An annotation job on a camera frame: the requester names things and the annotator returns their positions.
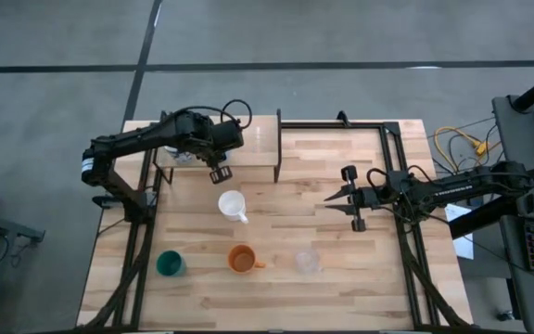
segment cup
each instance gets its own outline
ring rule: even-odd
[[[184,259],[174,250],[164,251],[156,261],[156,269],[164,276],[182,276],[186,270]]]
[[[247,245],[237,245],[230,250],[228,265],[237,274],[246,274],[252,268],[265,267],[265,263],[258,262],[255,251]]]
[[[229,221],[241,221],[248,224],[248,218],[245,215],[247,206],[245,204],[245,197],[236,190],[229,190],[224,192],[218,200],[218,207],[223,216]]]
[[[303,250],[296,254],[296,266],[302,274],[318,273],[322,270],[319,262],[321,257],[316,250]]]

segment white paper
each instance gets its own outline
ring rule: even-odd
[[[471,209],[460,207],[458,205],[449,204],[444,209],[446,213],[446,219],[451,222],[452,220],[471,212]],[[466,237],[473,240],[473,234],[469,233]],[[457,238],[452,241],[454,244],[454,250],[456,255],[465,259],[473,260],[473,243],[464,237]]]

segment orange mug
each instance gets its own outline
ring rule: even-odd
[[[265,267],[265,263],[258,262],[255,251],[247,245],[236,245],[230,250],[228,265],[237,274],[246,274],[252,268]]]

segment mug handle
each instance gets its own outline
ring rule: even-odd
[[[238,219],[240,219],[240,221],[244,224],[248,224],[248,218],[247,216],[244,214],[244,213],[239,213],[238,214]]]

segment yellow cable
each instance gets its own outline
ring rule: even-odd
[[[478,140],[473,139],[471,136],[455,128],[454,126],[442,126],[436,129],[436,132],[434,132],[434,145],[436,146],[436,149],[438,150],[440,155],[444,157],[444,160],[446,160],[446,162],[449,163],[452,169],[456,172],[458,170],[457,165],[449,158],[448,155],[446,155],[446,153],[444,153],[444,150],[440,147],[440,143],[438,142],[438,135],[440,134],[440,131],[443,131],[443,130],[454,131],[455,133],[462,135],[465,139],[470,141],[474,147],[477,147],[480,143]]]
[[[501,143],[502,143],[502,142],[499,141],[499,142],[497,142],[496,144],[490,146],[489,149],[486,151],[486,154],[489,155],[489,154],[490,154],[490,151],[493,150],[493,149],[495,149],[495,148],[496,148],[498,145],[500,145]],[[483,156],[479,156],[479,157],[477,158],[477,160],[475,161],[475,165],[476,165],[476,166],[478,166],[478,165],[481,164],[481,158],[483,158]]]

